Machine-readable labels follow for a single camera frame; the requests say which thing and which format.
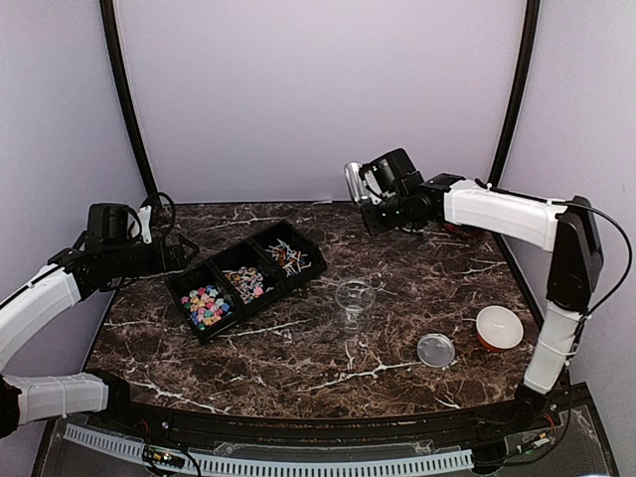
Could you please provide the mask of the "black three-compartment candy tray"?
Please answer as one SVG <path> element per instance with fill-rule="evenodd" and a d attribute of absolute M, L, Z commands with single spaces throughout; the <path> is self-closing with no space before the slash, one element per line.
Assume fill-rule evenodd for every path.
<path fill-rule="evenodd" d="M 316 242 L 283 220 L 167 280 L 200 344 L 319 277 L 327 263 Z"/>

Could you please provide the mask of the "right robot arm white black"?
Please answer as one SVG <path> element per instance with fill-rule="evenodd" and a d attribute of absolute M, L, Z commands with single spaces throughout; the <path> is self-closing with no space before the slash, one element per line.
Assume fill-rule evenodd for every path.
<path fill-rule="evenodd" d="M 452 174 L 424 180 L 411 172 L 400 178 L 371 166 L 348 174 L 347 182 L 373 235 L 410 223 L 437 222 L 520 240 L 550 256 L 544 319 L 521 385 L 529 393 L 507 410 L 514 429 L 531 429 L 546 413 L 541 396 L 552 391 L 576 354 L 603 266 L 589 203 L 582 197 L 523 197 Z"/>

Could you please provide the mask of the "metal scoop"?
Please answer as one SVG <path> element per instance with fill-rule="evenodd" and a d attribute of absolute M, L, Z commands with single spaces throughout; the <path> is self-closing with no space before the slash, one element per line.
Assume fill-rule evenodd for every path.
<path fill-rule="evenodd" d="M 357 206 L 367 204 L 371 200 L 371 194 L 360 176 L 361 169 L 362 165 L 355 161 L 348 162 L 344 166 L 345 180 L 349 194 Z"/>

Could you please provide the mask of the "clear plastic cup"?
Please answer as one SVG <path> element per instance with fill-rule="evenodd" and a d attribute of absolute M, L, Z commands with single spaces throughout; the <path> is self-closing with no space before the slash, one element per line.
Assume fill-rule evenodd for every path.
<path fill-rule="evenodd" d="M 344 281 L 334 295 L 334 319 L 347 332 L 363 331 L 371 321 L 375 302 L 376 293 L 369 281 Z"/>

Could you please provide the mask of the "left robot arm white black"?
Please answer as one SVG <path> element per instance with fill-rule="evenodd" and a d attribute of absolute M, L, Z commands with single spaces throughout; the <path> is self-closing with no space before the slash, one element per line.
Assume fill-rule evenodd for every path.
<path fill-rule="evenodd" d="M 34 277 L 1 303 L 1 364 L 8 365 L 36 334 L 95 292 L 110 292 L 139 278 L 181 271 L 199 248 L 167 237 L 176 206 L 163 192 L 149 195 L 137 210 L 125 204 L 90 206 L 87 225 L 76 242 L 53 257 Z M 100 412 L 119 433 L 140 424 L 129 383 L 92 370 L 66 376 L 1 376 L 1 434 L 51 417 Z"/>

